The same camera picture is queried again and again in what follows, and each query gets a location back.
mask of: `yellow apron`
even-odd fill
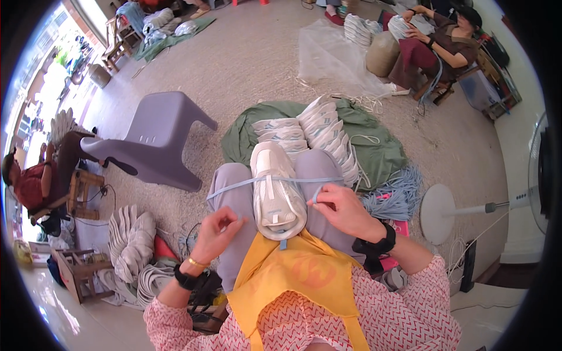
[[[354,350],[369,346],[359,325],[351,285],[351,266],[361,267],[352,257],[332,249],[303,229],[279,250],[279,241],[260,233],[254,238],[236,278],[234,290],[227,294],[236,321],[252,351],[263,350],[257,319],[268,304],[285,291],[295,291],[334,316],[342,318]]]

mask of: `purple plastic chair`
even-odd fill
[[[201,179],[182,162],[187,135],[195,121],[217,129],[217,123],[184,93],[150,94],[140,101],[125,140],[83,138],[80,146],[144,182],[197,192]]]

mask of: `green tarp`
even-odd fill
[[[137,49],[137,52],[135,52],[133,54],[133,58],[138,61],[138,60],[140,60],[141,58],[144,57],[146,62],[150,62],[150,61],[154,60],[154,58],[165,48],[174,46],[179,42],[182,42],[184,40],[192,38],[197,33],[202,31],[203,29],[207,28],[207,26],[209,26],[215,20],[216,19],[212,18],[212,17],[205,17],[205,18],[202,18],[202,19],[194,19],[192,21],[197,24],[197,30],[195,31],[195,33],[181,35],[179,37],[174,37],[172,35],[169,35],[169,36],[166,37],[166,39],[162,39],[161,41],[157,42],[156,44],[153,44],[153,45],[149,46],[148,48],[144,47],[144,41],[141,41],[140,46]]]
[[[366,172],[371,187],[367,188],[362,181],[359,190],[371,191],[385,183],[390,175],[407,164],[402,144],[394,138],[373,115],[367,113],[358,104],[348,99],[336,101],[339,119],[343,120],[343,129],[349,135],[375,136],[380,144],[373,144],[362,137],[354,137],[351,143],[357,151],[357,160]],[[226,131],[221,146],[226,162],[240,162],[250,166],[250,156],[257,144],[257,135],[253,131],[252,123],[261,120],[277,118],[294,118],[298,116],[306,105],[291,101],[262,102],[242,112]]]

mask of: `beige carpet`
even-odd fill
[[[358,15],[376,20],[380,5],[361,2]],[[298,73],[298,30],[318,18],[323,10],[306,10],[298,0],[271,0],[267,6],[244,1],[237,7],[211,11],[217,20],[200,34],[163,51],[136,78],[146,63],[129,58],[119,61],[120,72],[92,100],[84,126],[98,126],[103,138],[122,139],[127,134],[140,99],[150,93],[180,90],[219,123],[217,132],[193,125],[183,161],[203,181],[198,193],[164,185],[145,184],[115,166],[103,171],[106,183],[117,191],[118,207],[136,203],[154,214],[164,239],[177,251],[181,226],[189,230],[207,213],[205,197],[214,170],[223,163],[220,139],[235,118],[259,101],[292,100],[309,103],[316,94],[295,81]],[[345,93],[333,81],[315,85],[318,94]],[[454,193],[457,207],[507,200],[502,154],[490,121],[468,105],[459,86],[440,107],[430,106],[415,123],[416,102],[411,97],[383,101],[376,115],[402,141],[406,154],[419,165],[424,189],[443,183]],[[101,201],[101,218],[111,215],[111,195]],[[456,219],[454,236],[475,237],[498,214],[471,215]],[[417,216],[410,222],[411,236],[424,241]],[[79,224],[79,231],[89,227]],[[503,251],[507,217],[478,240],[475,277]],[[453,236],[438,248],[448,258]]]

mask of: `red stool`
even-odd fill
[[[260,3],[262,5],[267,5],[269,3],[269,0],[260,0]],[[232,0],[232,6],[236,6],[238,5],[238,0]]]

